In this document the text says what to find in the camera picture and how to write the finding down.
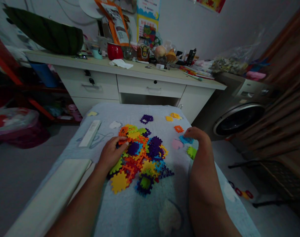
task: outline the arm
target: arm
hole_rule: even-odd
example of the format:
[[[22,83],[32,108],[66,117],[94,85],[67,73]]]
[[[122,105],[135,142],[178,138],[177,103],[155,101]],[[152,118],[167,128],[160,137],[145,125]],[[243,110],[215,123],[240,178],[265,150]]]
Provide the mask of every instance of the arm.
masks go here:
[[[226,211],[210,138],[196,127],[187,129],[184,137],[199,143],[189,178],[189,213],[195,235],[241,236]]]
[[[106,143],[92,174],[46,236],[91,236],[107,173],[128,146],[116,149],[116,143],[125,139],[113,137]]]

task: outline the plastic bag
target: plastic bag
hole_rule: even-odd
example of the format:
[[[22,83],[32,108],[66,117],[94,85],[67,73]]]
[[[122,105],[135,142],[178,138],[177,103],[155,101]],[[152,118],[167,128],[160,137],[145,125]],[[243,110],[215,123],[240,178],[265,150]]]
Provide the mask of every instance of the plastic bag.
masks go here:
[[[114,43],[129,46],[129,35],[121,8],[109,0],[95,0],[95,2],[109,21]]]
[[[261,43],[263,34],[264,28],[259,31],[255,31],[252,36],[253,44],[235,47],[219,54],[215,57],[214,63],[210,68],[212,72],[229,72],[237,75],[243,75],[249,63],[253,60],[258,46]]]
[[[4,135],[34,126],[38,121],[39,113],[26,108],[7,108],[0,109],[0,116],[4,122],[0,127],[0,135]]]

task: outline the floor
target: floor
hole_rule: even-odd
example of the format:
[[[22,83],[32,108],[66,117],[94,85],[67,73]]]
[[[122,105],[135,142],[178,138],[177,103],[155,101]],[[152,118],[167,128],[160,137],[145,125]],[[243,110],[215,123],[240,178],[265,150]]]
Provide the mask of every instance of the floor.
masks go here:
[[[0,144],[0,236],[4,236],[13,224],[77,129],[78,126],[52,126],[48,141],[27,150]],[[244,161],[234,146],[226,141],[216,141],[213,150],[215,161],[227,179],[240,190],[249,190],[256,199],[259,193],[243,170],[227,167]],[[275,197],[265,188],[260,192],[264,194],[260,201]],[[300,236],[300,220],[287,206],[255,209],[250,201],[242,198],[242,202],[262,236]]]

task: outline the spoon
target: spoon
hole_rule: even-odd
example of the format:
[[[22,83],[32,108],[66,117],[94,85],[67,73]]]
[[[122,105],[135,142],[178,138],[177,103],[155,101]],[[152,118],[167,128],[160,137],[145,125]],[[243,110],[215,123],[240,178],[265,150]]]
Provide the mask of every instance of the spoon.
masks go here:
[[[152,66],[145,66],[146,68],[154,68],[154,69],[157,69],[157,70],[160,70],[160,71],[164,71],[164,70],[162,70],[162,69],[158,69],[158,68],[156,68],[156,67],[152,67]]]

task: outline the red mug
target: red mug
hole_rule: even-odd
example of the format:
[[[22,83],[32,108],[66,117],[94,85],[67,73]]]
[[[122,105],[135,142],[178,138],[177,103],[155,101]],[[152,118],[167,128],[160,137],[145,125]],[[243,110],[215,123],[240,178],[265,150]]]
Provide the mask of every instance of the red mug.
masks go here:
[[[108,53],[109,60],[123,59],[123,50],[121,49],[121,46],[118,44],[108,43],[107,53]]]

